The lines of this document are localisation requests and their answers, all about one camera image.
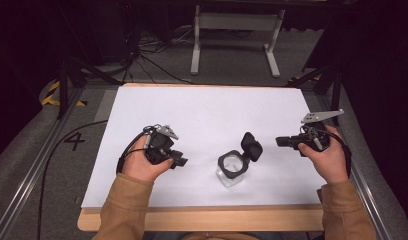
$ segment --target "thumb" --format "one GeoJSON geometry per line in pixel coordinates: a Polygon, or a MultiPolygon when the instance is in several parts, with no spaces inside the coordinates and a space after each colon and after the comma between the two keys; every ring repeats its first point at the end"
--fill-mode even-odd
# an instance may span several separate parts
{"type": "Polygon", "coordinates": [[[305,143],[299,143],[298,144],[298,149],[300,149],[300,151],[306,155],[306,157],[309,157],[313,154],[314,150],[309,147],[307,144],[305,143]]]}
{"type": "Polygon", "coordinates": [[[160,164],[158,164],[158,168],[159,170],[163,173],[165,171],[167,171],[173,164],[173,159],[169,158],[163,162],[161,162],[160,164]]]}

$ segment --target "aluminum rail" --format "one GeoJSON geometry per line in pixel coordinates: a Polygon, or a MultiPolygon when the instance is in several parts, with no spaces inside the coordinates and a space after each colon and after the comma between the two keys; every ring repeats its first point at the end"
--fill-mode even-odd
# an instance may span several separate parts
{"type": "Polygon", "coordinates": [[[76,103],[79,101],[82,93],[83,89],[73,89],[73,92],[69,99],[69,107],[67,109],[67,112],[52,126],[51,131],[48,137],[45,139],[45,142],[42,145],[41,149],[39,150],[38,155],[36,156],[32,166],[29,169],[29,172],[21,182],[16,194],[13,197],[13,200],[7,207],[7,210],[0,220],[0,240],[6,239],[18,215],[23,209],[24,204],[26,203],[30,193],[35,187],[38,178],[41,176],[41,173],[44,170],[47,159],[50,155],[50,151],[54,148],[55,144],[58,141],[57,137],[59,136],[68,116],[70,115],[70,112],[74,109],[76,103]]]}

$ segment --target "finger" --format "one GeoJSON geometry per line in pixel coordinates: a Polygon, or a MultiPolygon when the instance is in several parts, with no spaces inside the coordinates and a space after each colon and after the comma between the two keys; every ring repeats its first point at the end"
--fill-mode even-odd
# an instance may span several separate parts
{"type": "Polygon", "coordinates": [[[163,173],[165,171],[167,171],[173,164],[173,159],[169,158],[157,165],[155,165],[156,168],[158,168],[158,170],[163,173]]]}
{"type": "Polygon", "coordinates": [[[147,136],[143,135],[141,136],[134,144],[133,144],[133,149],[141,149],[144,148],[145,146],[145,141],[147,140],[147,136]]]}
{"type": "Polygon", "coordinates": [[[305,143],[298,144],[298,149],[308,158],[311,158],[311,156],[316,153],[316,151],[305,143]]]}

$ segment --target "metal stand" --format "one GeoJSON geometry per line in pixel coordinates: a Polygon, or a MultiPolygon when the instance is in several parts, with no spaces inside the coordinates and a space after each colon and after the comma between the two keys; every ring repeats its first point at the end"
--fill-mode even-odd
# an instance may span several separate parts
{"type": "Polygon", "coordinates": [[[191,74],[198,74],[201,50],[200,29],[235,29],[272,31],[270,44],[265,44],[264,49],[273,77],[279,77],[279,68],[273,55],[273,49],[275,48],[284,13],[284,10],[279,11],[277,15],[202,13],[200,6],[197,5],[195,8],[195,43],[192,53],[191,74]]]}

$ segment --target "hand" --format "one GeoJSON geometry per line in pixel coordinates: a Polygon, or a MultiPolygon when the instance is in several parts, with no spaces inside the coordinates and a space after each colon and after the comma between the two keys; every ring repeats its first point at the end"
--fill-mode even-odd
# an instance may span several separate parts
{"type": "MultiPolygon", "coordinates": [[[[142,149],[145,145],[146,136],[142,136],[136,141],[131,150],[142,149]]],[[[131,152],[126,156],[122,173],[145,182],[154,182],[163,172],[167,171],[173,163],[172,159],[152,165],[144,154],[145,150],[131,152]]]]}
{"type": "MultiPolygon", "coordinates": [[[[338,130],[331,126],[326,126],[327,130],[333,134],[340,134],[338,130]]],[[[316,171],[327,183],[337,183],[348,179],[345,165],[345,155],[341,144],[330,137],[330,146],[323,152],[314,151],[304,143],[298,144],[300,151],[313,162],[316,171]]]]}

